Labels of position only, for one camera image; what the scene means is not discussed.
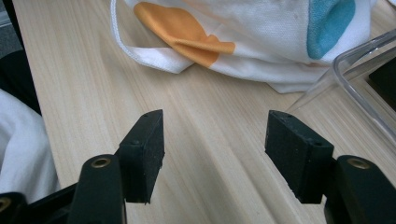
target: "orange patch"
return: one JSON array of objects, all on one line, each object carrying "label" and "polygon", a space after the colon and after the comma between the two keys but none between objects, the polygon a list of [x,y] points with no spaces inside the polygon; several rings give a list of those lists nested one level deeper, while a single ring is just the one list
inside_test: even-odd
[{"label": "orange patch", "polygon": [[185,57],[209,67],[220,53],[232,54],[233,42],[220,42],[215,35],[206,35],[204,28],[188,11],[178,7],[162,7],[141,2],[134,14],[152,32]]}]

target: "wooden table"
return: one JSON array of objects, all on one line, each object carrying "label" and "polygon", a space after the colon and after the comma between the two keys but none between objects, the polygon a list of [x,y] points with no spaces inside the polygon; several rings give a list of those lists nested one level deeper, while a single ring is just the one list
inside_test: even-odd
[{"label": "wooden table", "polygon": [[[110,33],[109,1],[14,0],[62,187],[81,165],[112,154],[144,113],[163,109],[165,158],[150,205],[128,204],[130,223],[324,223],[300,205],[264,153],[269,109],[301,94],[194,65],[179,75],[138,65]],[[164,46],[119,1],[129,45]],[[395,28],[385,1],[373,34]]]}]

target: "clear plastic container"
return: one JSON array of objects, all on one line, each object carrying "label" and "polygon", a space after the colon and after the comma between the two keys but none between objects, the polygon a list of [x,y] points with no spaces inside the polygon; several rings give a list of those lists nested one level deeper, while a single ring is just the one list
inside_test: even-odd
[{"label": "clear plastic container", "polygon": [[393,30],[338,56],[287,111],[332,142],[335,157],[349,154],[373,161],[386,168],[393,185],[396,112],[370,85],[368,76],[395,57]]}]

